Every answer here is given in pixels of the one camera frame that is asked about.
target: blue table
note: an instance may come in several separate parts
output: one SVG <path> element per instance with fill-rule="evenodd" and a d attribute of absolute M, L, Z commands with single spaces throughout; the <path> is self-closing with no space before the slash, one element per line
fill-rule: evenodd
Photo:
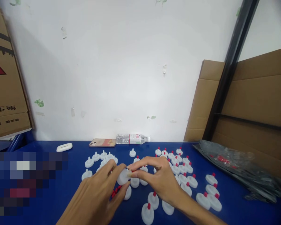
<path fill-rule="evenodd" d="M 49 153 L 55 152 L 57 146 L 68 142 L 48 142 L 34 141 L 25 147 L 9 154 L 18 154 L 18 160 L 21 152 L 36 152 L 36 156 L 43 155 L 43 161 L 48 161 Z M 151 142 L 143 145 L 117 145 L 114 148 L 90 148 L 89 142 L 72 142 L 73 148 L 68 152 L 68 162 L 62 162 L 63 169 L 55 171 L 55 177 L 51 173 L 49 180 L 43 181 L 43 188 L 36 189 L 36 197 L 29 199 L 29 207 L 18 207 L 18 214 L 23 216 L 4 216 L 0 217 L 0 224 L 55 224 L 62 215 L 72 196 L 77 190 L 81 175 L 85 172 L 84 162 L 88 156 L 92 156 L 95 151 L 102 153 L 111 152 L 120 163 L 129 165 L 133 158 L 129 156 L 129 151 L 134 148 L 140 158 L 145 156 L 155 156 L 155 149 L 167 148 L 168 152 L 176 150 L 182 146 L 183 156 L 189 155 L 198 181 L 198 187 L 192 188 L 192 197 L 195 199 L 197 192 L 204 193 L 208 184 L 205 180 L 206 174 L 216 174 L 218 180 L 218 191 L 220 192 L 220 201 L 223 205 L 221 212 L 210 209 L 212 213 L 224 220 L 228 224 L 281 224 L 281 199 L 277 204 L 264 203 L 261 201 L 247 201 L 243 198 L 249 191 L 240 185 L 237 181 L 218 170 L 214 165 L 208 162 L 192 146 L 193 143 L 172 143 L 172 142 Z M 99 167 L 101 160 L 95 162 L 90 168 L 93 174 Z M 153 167 L 148 166 L 148 172 L 153 173 Z M 140 186 L 137 189 L 132 188 L 132 195 L 128 201 L 123 201 L 115 213 L 111 224 L 143 224 L 141 219 L 141 208 L 147 202 L 147 196 L 153 189 L 147 186 Z M 189 219 L 181 212 L 175 209 L 172 216 L 168 216 L 162 209 L 161 202 L 158 209 L 154 212 L 153 224 L 189 224 Z"/>

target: phone case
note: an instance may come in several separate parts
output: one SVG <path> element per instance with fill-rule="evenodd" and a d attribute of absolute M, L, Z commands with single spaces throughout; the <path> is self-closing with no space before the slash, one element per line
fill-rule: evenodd
<path fill-rule="evenodd" d="M 115 139 L 100 139 L 96 138 L 91 141 L 89 147 L 114 147 L 116 145 Z"/>

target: white plastic cap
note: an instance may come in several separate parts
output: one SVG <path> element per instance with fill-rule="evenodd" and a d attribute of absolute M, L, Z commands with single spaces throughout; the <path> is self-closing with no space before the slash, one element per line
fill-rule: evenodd
<path fill-rule="evenodd" d="M 129 152 L 130 157 L 135 157 L 136 152 L 134 151 L 134 148 Z"/>

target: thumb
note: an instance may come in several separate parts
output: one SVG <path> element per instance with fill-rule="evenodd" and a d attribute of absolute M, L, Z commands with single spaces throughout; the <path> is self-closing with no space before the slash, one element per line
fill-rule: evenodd
<path fill-rule="evenodd" d="M 143 170 L 136 170 L 131 174 L 132 178 L 139 178 L 148 182 L 150 185 L 154 179 L 154 175 Z"/>

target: hand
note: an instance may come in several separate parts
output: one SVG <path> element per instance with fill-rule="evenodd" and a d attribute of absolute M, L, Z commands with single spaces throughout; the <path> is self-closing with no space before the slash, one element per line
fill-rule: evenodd
<path fill-rule="evenodd" d="M 85 178 L 57 224 L 108 224 L 130 185 L 130 182 L 124 184 L 109 201 L 116 180 L 124 168 L 125 164 L 117 166 L 114 160 L 109 160 L 93 176 Z"/>
<path fill-rule="evenodd" d="M 137 170 L 147 164 L 154 166 L 157 172 L 151 174 L 143 170 Z M 173 207 L 177 207 L 180 197 L 183 198 L 186 194 L 179 186 L 171 167 L 169 166 L 169 162 L 165 157 L 147 156 L 142 160 L 130 164 L 127 168 L 132 171 L 135 170 L 131 174 L 131 177 L 140 178 L 148 182 L 158 196 Z"/>

